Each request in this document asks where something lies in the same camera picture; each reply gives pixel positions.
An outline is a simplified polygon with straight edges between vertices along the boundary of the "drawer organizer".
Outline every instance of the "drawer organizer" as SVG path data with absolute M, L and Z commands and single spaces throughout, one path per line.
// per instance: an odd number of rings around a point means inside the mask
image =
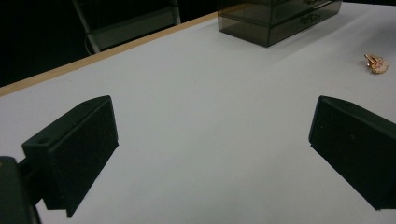
M 342 0 L 219 0 L 219 30 L 269 47 L 338 13 Z

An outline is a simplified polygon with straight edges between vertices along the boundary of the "wooden table edge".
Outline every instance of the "wooden table edge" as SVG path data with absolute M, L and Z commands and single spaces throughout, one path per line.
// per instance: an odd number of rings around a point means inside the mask
M 146 43 L 148 43 L 148 42 L 150 42 L 152 40 L 161 38 L 161 37 L 166 36 L 166 35 L 173 34 L 173 33 L 177 32 L 177 31 L 180 31 L 180 30 L 187 29 L 187 28 L 192 27 L 194 25 L 197 25 L 199 23 L 215 19 L 217 17 L 217 15 L 218 15 L 217 12 L 213 12 L 211 14 L 205 15 L 205 16 L 200 17 L 198 19 L 181 23 L 181 24 L 179 24 L 177 26 L 173 26 L 171 28 L 162 30 L 162 31 L 160 31 L 158 33 L 144 36 L 142 38 L 139 38 L 139 39 L 136 39 L 134 41 L 128 42 L 126 44 L 117 46 L 117 47 L 115 47 L 113 49 L 108 49 L 108 50 L 105 50 L 105 51 L 100 52 L 98 54 L 94 54 L 94 55 L 89 56 L 87 58 L 83 58 L 81 60 L 75 61 L 73 63 L 69 63 L 69 64 L 63 65 L 61 67 L 49 70 L 48 72 L 44 72 L 44 73 L 35 75 L 33 77 L 28 77 L 28 78 L 23 79 L 21 81 L 17 81 L 17 82 L 11 83 L 9 85 L 6 85 L 6 86 L 0 88 L 0 97 L 4 96 L 4 95 L 7 95 L 7 94 L 10 94 L 10 93 L 12 93 L 14 91 L 19 91 L 19 90 L 34 86 L 35 84 L 44 82 L 44 81 L 52 79 L 54 77 L 61 76 L 61 75 L 65 74 L 65 73 L 77 70 L 77 69 L 79 69 L 81 67 L 84 67 L 84 66 L 87 66 L 87 65 L 89 65 L 91 63 L 99 62 L 99 61 L 101 61 L 103 59 L 106 59 L 106 58 L 111 57 L 113 55 L 116 55 L 118 53 L 124 52 L 127 49 L 133 49 L 133 48 L 138 47 L 140 45 L 146 44 Z

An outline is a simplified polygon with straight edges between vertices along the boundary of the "drawer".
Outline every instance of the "drawer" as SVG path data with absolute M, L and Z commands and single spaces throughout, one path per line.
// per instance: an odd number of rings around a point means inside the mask
M 219 16 L 260 25 L 281 23 L 329 0 L 242 1 L 220 0 Z
M 295 16 L 274 26 L 263 26 L 219 16 L 219 30 L 225 34 L 269 47 L 337 14 L 341 3 L 341 0 L 329 2 L 325 6 L 313 8 L 303 15 Z

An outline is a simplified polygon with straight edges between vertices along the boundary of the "floor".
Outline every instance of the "floor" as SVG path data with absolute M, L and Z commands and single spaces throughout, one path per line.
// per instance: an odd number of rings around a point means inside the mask
M 396 6 L 390 0 L 348 2 Z M 215 0 L 179 0 L 178 4 L 182 22 L 216 11 Z M 4 21 L 0 30 L 0 87 L 77 61 L 92 52 L 72 1 L 3 0 L 0 20 Z

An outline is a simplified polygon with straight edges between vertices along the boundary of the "white table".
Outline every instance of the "white table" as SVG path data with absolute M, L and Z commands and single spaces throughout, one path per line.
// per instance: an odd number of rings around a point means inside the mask
M 396 7 L 344 3 L 265 49 L 205 21 L 0 97 L 0 152 L 22 160 L 21 143 L 109 94 L 120 146 L 71 219 L 39 203 L 44 224 L 395 223 L 308 142 L 320 95 L 396 122 L 395 24 Z

